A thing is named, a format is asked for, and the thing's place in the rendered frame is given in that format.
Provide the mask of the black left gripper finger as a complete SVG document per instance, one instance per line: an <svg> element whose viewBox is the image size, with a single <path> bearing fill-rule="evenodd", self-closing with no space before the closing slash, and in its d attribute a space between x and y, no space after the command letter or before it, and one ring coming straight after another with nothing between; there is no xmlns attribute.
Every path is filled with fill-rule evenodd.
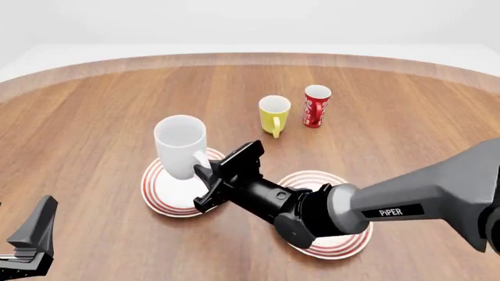
<svg viewBox="0 0 500 281"><path fill-rule="evenodd" d="M44 196L25 222L8 239L14 246L14 256L31 258L37 253L54 255L53 228L58 201L50 195Z"/></svg>

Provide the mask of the yellow and white mug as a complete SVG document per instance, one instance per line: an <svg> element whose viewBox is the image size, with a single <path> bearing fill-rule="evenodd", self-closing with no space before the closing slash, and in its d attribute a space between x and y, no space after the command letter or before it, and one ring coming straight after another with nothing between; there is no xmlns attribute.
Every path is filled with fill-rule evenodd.
<svg viewBox="0 0 500 281"><path fill-rule="evenodd" d="M286 126L290 101L280 95L267 95L259 100L258 106L262 129L277 139Z"/></svg>

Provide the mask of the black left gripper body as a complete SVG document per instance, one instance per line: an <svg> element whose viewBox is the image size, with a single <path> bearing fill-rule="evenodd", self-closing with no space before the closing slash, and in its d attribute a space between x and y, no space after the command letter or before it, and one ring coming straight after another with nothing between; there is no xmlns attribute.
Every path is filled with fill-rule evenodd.
<svg viewBox="0 0 500 281"><path fill-rule="evenodd" d="M46 276L53 257L45 252L28 251L27 255L0 254L0 277Z"/></svg>

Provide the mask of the red patterned mug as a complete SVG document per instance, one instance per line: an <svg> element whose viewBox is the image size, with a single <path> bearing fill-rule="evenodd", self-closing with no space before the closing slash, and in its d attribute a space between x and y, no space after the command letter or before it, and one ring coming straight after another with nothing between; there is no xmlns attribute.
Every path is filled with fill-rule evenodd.
<svg viewBox="0 0 500 281"><path fill-rule="evenodd" d="M302 122L309 128L319 128L332 92L322 85L310 85L304 90L304 109Z"/></svg>

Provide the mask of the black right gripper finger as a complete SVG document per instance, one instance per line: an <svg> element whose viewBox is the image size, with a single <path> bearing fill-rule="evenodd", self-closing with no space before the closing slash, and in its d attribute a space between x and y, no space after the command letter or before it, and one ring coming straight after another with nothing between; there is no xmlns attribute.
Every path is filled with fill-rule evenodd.
<svg viewBox="0 0 500 281"><path fill-rule="evenodd" d="M193 169L195 171L195 175L205 184L208 190L211 190L213 188L213 184L216 182L213 170L202 165L194 165Z"/></svg>

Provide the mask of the red ringed white plate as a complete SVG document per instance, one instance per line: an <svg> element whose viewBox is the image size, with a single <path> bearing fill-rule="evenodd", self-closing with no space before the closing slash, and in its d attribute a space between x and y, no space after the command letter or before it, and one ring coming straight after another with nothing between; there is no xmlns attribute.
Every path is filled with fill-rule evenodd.
<svg viewBox="0 0 500 281"><path fill-rule="evenodd" d="M347 181L339 176L319 170L302 170L286 175L278 182L282 187L290 187L292 189L305 188L312 191L318 191L326 183L335 186L347 183ZM301 249L294 245L291 246L303 254L318 259L345 259L361 252L370 242L372 235L373 224L370 223L365 231L359 234L317 238L307 249Z"/></svg>
<svg viewBox="0 0 500 281"><path fill-rule="evenodd" d="M195 208L193 200L208 190L195 174L179 180L163 168L159 158L154 158L142 175L140 191L144 202L154 212L187 218L202 214Z"/></svg>

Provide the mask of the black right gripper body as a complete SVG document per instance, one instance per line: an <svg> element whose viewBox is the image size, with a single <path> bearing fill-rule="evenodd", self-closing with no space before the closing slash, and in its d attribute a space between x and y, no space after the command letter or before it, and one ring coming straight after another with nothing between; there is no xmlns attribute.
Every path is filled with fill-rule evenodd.
<svg viewBox="0 0 500 281"><path fill-rule="evenodd" d="M232 164L213 163L211 169L216 177L212 189L193 200L195 208L202 213L228 201L232 193L230 190L236 187L239 180L237 170Z"/></svg>

